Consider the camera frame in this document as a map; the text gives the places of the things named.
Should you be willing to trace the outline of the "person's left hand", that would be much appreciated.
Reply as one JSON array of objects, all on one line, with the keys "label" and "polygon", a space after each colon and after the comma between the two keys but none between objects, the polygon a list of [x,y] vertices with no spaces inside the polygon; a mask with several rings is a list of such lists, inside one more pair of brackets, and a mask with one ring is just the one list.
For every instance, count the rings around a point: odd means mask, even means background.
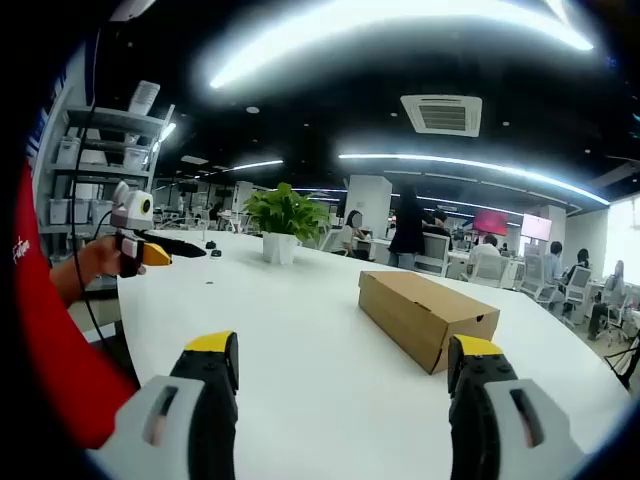
[{"label": "person's left hand", "polygon": [[121,252],[116,248],[116,237],[102,236],[84,246],[78,254],[79,273],[85,286],[102,275],[122,275]]}]

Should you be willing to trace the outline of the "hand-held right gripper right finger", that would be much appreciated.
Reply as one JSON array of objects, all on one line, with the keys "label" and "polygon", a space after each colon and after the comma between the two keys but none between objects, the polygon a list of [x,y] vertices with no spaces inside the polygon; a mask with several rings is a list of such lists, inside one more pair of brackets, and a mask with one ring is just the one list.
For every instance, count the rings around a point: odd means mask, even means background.
[{"label": "hand-held right gripper right finger", "polygon": [[565,412],[516,375],[489,340],[455,334],[448,347],[453,479],[571,479],[584,460]]}]

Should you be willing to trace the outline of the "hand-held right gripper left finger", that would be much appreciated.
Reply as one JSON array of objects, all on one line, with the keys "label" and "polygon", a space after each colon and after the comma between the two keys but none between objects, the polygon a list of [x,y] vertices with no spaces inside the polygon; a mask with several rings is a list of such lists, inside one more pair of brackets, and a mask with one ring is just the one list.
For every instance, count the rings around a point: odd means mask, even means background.
[{"label": "hand-held right gripper left finger", "polygon": [[87,456],[108,479],[233,479],[238,389],[237,334],[196,338],[169,375],[118,410],[113,433]]}]

